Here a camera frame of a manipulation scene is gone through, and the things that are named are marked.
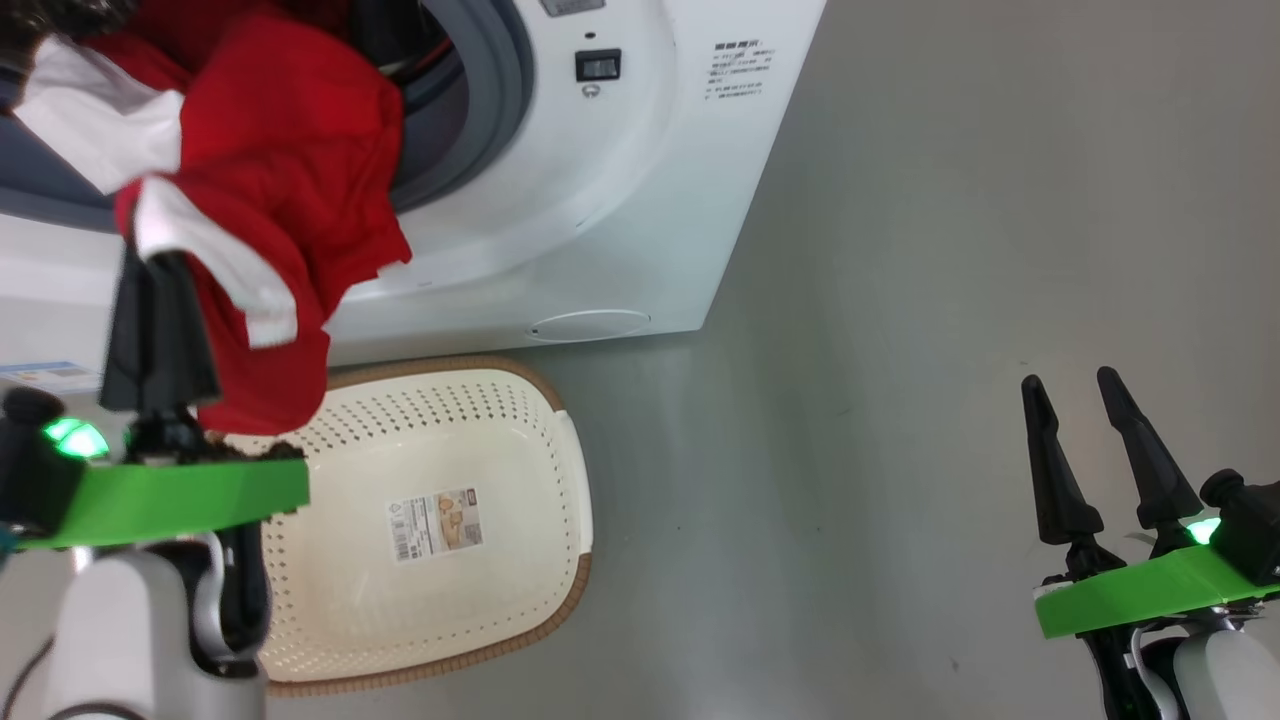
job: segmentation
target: concrete floor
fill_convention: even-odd
[[[1018,384],[1129,560],[1098,365],[1196,486],[1280,468],[1280,5],[1228,5],[832,0],[707,328],[515,354],[591,473],[572,619],[271,716],[1101,717],[1083,644],[1036,625],[1062,552]],[[46,632],[50,562],[0,580],[6,648]]]

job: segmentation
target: white washing machine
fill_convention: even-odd
[[[452,50],[404,85],[413,260],[330,364],[698,329],[824,1],[422,0]],[[0,365],[101,366],[110,204],[0,118]]]

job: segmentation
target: black cable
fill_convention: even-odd
[[[13,708],[18,705],[18,696],[22,694],[22,688],[31,679],[31,674],[36,671],[40,661],[49,655],[49,651],[54,648],[54,638],[45,641],[45,644],[36,651],[36,655],[31,656],[27,665],[18,673],[14,679],[13,685],[9,687],[9,693],[4,698],[4,710],[0,710],[0,720],[13,720]]]

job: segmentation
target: laundry basket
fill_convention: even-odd
[[[247,451],[275,438],[230,436]],[[498,357],[335,378],[307,427],[311,505],[264,525],[275,696],[404,683],[550,634],[591,568],[591,503],[556,391]]]

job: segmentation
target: washing machine door opening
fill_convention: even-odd
[[[355,0],[352,45],[404,96],[397,211],[465,186],[511,143],[532,99],[529,35],[513,0]],[[102,196],[8,113],[29,38],[0,37],[0,214],[115,232]]]

